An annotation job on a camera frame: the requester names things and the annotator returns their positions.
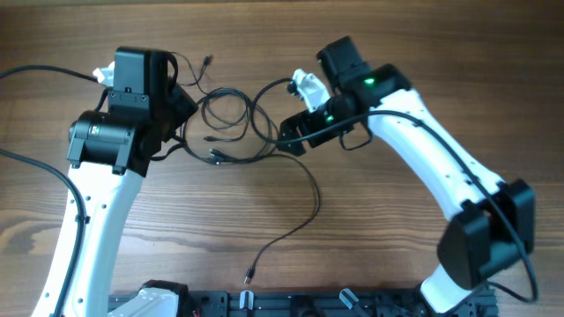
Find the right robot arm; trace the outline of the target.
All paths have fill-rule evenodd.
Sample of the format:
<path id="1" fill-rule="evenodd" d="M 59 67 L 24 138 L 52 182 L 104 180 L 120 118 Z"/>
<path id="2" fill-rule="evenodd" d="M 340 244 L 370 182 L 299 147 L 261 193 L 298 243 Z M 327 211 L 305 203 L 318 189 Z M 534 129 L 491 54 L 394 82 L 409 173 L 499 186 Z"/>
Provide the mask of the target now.
<path id="1" fill-rule="evenodd" d="M 365 62 L 349 37 L 317 53 L 318 77 L 296 70 L 288 91 L 305 109 L 280 126 L 277 147 L 295 156 L 355 124 L 387 143 L 421 179 L 447 220 L 439 264 L 422 282 L 427 313 L 453 313 L 492 278 L 534 248 L 535 195 L 524 181 L 506 182 L 470 155 L 431 115 L 412 83 L 391 64 Z"/>

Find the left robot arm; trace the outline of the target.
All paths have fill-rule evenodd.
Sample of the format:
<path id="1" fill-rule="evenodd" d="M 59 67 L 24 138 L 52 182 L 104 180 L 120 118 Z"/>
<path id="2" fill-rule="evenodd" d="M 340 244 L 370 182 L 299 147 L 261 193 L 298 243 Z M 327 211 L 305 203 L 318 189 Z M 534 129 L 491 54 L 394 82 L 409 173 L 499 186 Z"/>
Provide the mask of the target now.
<path id="1" fill-rule="evenodd" d="M 63 225 L 35 316 L 104 316 L 123 227 L 152 157 L 196 111 L 170 52 L 119 47 L 97 78 L 108 110 L 70 126 Z"/>

